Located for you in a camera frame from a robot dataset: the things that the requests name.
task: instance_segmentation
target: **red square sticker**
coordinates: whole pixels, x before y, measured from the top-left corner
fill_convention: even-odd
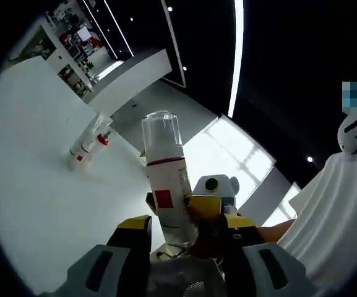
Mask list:
[[[172,209],[174,207],[171,200],[170,190],[155,191],[156,202],[160,209]]]

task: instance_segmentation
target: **red cap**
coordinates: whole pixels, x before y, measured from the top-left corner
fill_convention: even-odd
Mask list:
[[[97,140],[100,141],[103,145],[108,145],[108,141],[106,141],[101,134],[97,136]]]

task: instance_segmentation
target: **white table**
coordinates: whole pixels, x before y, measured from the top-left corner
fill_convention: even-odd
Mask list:
[[[116,225],[152,214],[147,177],[119,135],[85,174],[65,154],[95,116],[41,58],[0,76],[0,243],[34,291],[53,291],[66,270]],[[153,219],[153,247],[164,243]]]

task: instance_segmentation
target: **white counter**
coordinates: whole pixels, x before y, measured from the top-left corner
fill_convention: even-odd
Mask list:
[[[94,115],[41,57],[0,77],[0,243],[36,294],[62,284],[118,223],[152,213],[147,177],[120,136],[91,173],[66,169],[65,154]],[[153,219],[153,250],[163,242]]]

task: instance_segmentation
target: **white cloth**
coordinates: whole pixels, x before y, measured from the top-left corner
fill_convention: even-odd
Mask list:
[[[357,153],[332,155],[296,196],[299,214],[278,244],[320,289],[337,289],[357,268]]]

